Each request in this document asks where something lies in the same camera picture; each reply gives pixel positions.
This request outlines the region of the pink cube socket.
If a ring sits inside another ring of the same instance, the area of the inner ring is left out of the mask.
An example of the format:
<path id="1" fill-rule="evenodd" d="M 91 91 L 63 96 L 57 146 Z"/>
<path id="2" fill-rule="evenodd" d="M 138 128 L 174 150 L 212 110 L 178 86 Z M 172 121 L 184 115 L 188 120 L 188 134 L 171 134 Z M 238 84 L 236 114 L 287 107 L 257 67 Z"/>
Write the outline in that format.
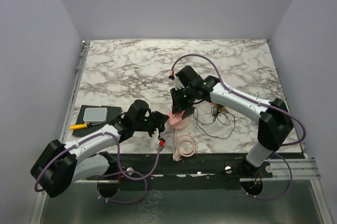
<path id="1" fill-rule="evenodd" d="M 171 127 L 175 128 L 178 125 L 180 125 L 182 123 L 182 116 L 184 114 L 184 111 L 177 113 L 177 114 L 173 114 L 172 112 L 169 112 L 167 115 L 169 117 L 168 122 L 170 124 Z"/>

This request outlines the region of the pink round power hub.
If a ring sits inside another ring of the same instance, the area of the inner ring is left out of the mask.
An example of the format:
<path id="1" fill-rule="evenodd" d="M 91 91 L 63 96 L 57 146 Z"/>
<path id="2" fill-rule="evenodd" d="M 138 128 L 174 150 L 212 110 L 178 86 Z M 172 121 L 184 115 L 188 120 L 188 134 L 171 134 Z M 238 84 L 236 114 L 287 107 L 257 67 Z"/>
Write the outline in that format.
<path id="1" fill-rule="evenodd" d="M 173 125 L 171 125 L 171 128 L 176 131 L 182 131 L 187 128 L 189 125 L 190 119 L 185 118 L 183 120 L 175 122 Z"/>

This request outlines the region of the orange power strip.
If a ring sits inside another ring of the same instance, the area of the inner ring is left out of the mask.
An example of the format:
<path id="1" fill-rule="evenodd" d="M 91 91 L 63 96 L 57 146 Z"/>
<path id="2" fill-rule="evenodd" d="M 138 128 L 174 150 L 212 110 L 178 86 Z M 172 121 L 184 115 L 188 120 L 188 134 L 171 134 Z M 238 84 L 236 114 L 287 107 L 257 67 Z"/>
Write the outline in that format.
<path id="1" fill-rule="evenodd" d="M 220 111 L 224 111 L 226 109 L 226 106 L 224 106 L 224 105 L 220 105 L 220 104 L 217 104 L 217 103 L 214 103 L 214 102 L 212 102 L 212 104 L 215 107 L 219 108 Z"/>

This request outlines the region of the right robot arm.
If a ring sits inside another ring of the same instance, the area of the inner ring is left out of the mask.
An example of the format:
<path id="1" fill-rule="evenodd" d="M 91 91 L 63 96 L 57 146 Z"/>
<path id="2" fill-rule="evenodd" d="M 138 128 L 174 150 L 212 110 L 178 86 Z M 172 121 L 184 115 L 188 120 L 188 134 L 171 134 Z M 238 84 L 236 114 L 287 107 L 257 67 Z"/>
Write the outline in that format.
<path id="1" fill-rule="evenodd" d="M 171 79 L 175 84 L 170 89 L 173 114 L 192 108 L 197 101 L 206 101 L 226 106 L 258 124 L 257 143 L 242 163 L 242 171 L 247 177 L 254 177 L 261 171 L 261 164 L 281 147 L 294 128 L 281 99 L 258 99 L 225 87 L 217 77 L 203 79 L 191 66 L 184 67 Z"/>

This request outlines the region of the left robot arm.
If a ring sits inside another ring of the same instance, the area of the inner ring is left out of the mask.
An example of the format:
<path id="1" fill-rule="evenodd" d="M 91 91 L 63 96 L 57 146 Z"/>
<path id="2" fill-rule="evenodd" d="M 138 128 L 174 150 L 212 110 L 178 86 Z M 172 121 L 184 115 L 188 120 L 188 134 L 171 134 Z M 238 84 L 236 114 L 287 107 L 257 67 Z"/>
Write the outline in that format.
<path id="1" fill-rule="evenodd" d="M 53 198 L 63 193 L 72 182 L 95 176 L 82 163 L 89 163 L 103 149 L 119 146 L 135 132 L 148 133 L 160 151 L 165 145 L 160 134 L 164 132 L 168 119 L 166 114 L 151 111 L 145 101 L 135 100 L 126 112 L 85 137 L 66 143 L 51 141 L 31 168 L 34 191 L 45 191 Z"/>

